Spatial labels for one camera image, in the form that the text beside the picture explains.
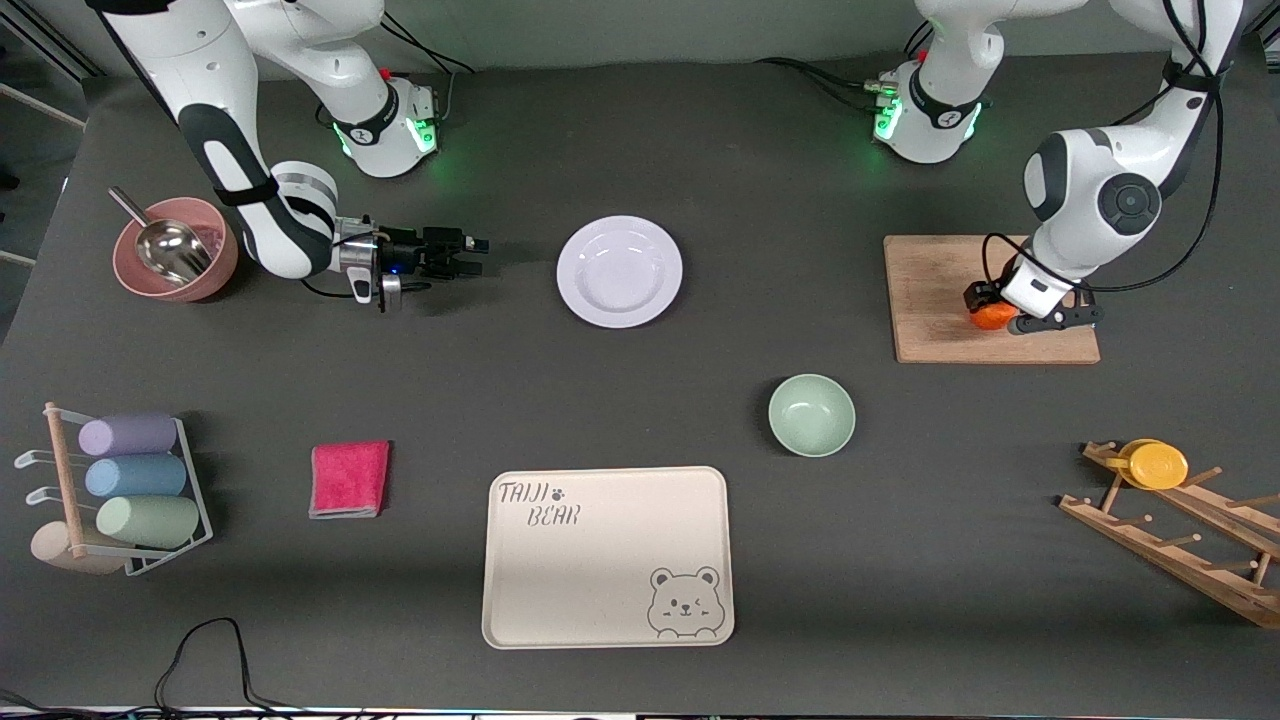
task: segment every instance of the bear drawing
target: bear drawing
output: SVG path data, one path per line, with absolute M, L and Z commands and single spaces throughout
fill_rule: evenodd
M 692 575 L 676 575 L 658 568 L 649 577 L 653 585 L 653 603 L 649 606 L 649 625 L 658 637 L 687 638 L 709 633 L 716 637 L 724 624 L 724 606 L 716 588 L 719 573 L 703 568 Z

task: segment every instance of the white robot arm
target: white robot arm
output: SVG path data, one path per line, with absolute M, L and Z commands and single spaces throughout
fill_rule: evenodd
M 909 59 L 881 73 L 883 111 L 872 137 L 902 158 L 942 163 L 973 135 L 979 97 L 1005 58 L 997 22 L 1074 10 L 1088 0 L 915 0 L 933 26 L 923 63 Z
M 419 241 L 367 217 L 339 217 L 329 173 L 297 161 L 268 170 L 262 159 L 255 53 L 316 92 L 365 173 L 402 174 L 436 149 L 430 90 L 384 81 L 364 49 L 349 42 L 379 23 L 381 0 L 86 1 L 168 106 L 219 199 L 239 215 L 250 256 L 268 272 L 291 279 L 340 272 L 357 301 L 376 297 L 380 305 L 398 300 L 401 273 L 447 279 L 477 272 L 452 254 L 483 252 L 486 243 L 443 228 Z M 407 264 L 415 255 L 410 249 L 420 264 Z
M 1023 247 L 1025 256 L 1015 258 L 993 283 L 975 283 L 965 293 L 972 313 L 991 313 L 1001 300 L 1012 305 L 1005 310 L 1014 332 L 1066 329 L 1101 316 L 1066 309 L 1062 299 L 1089 292 L 1083 279 L 1146 237 L 1164 200 L 1183 183 L 1247 19 L 1243 0 L 1111 5 L 1170 41 L 1165 85 L 1142 120 L 1056 132 L 1032 155 L 1023 181 L 1042 224 Z

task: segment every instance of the white plate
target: white plate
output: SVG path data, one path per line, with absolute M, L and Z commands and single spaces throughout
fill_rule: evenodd
M 602 218 L 573 233 L 556 266 L 564 304 L 602 328 L 657 318 L 676 299 L 684 274 L 667 231 L 631 215 Z
M 724 642 L 733 633 L 724 477 L 714 468 L 499 475 L 481 628 L 498 650 Z

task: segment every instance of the folded towel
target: folded towel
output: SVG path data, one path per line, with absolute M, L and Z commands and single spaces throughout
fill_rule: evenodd
M 321 445 L 311 451 L 312 520 L 376 518 L 387 484 L 388 441 Z

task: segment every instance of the gray table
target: gray table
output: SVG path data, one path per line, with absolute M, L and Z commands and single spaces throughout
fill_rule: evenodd
M 35 561 L 56 510 L 0 488 L 0 676 L 46 703 L 140 703 L 189 625 L 233 615 L 259 689 L 312 706 L 719 714 L 1100 714 L 1280 717 L 1280 634 L 1254 629 L 1052 505 L 1098 493 L 1085 439 L 1155 436 L 1275 491 L 1280 459 L 1280 143 L 1261 50 L 1226 92 L 1217 223 L 1183 273 L 1107 299 L 1092 368 L 893 359 L 881 241 L 1027 232 L 1025 159 L 1056 128 L 1147 97 L 1153 55 L 1015 59 L 972 146 L 920 168 L 773 67 L 614 67 L 462 77 L 443 152 L 378 182 L 311 122 L 300 83 L 261 94 L 270 160 L 330 169 L 340 209 L 493 238 L 489 275 L 399 316 L 244 264 L 216 302 L 132 297 L 109 252 L 141 200 L 211 197 L 134 83 L 100 88 L 84 145 L 0 355 L 4 455 L 46 443 L 41 404 L 189 419 L 218 538 L 142 578 Z M 855 77 L 888 58 L 846 64 Z M 1146 277 L 1194 234 L 1211 152 L 1160 228 L 1098 274 Z M 648 327 L 579 322 L 561 243 L 652 218 L 686 282 Z M 850 447 L 791 457 L 763 409 L 778 379 L 833 375 Z M 308 451 L 396 442 L 376 520 L 307 520 Z M 737 632 L 708 650 L 499 652 L 480 635 L 489 483 L 513 469 L 708 464 L 730 483 Z M 1117 511 L 1185 520 L 1143 497 Z M 1206 541 L 1213 560 L 1239 559 Z M 238 702 L 229 633 L 198 638 L 173 700 Z

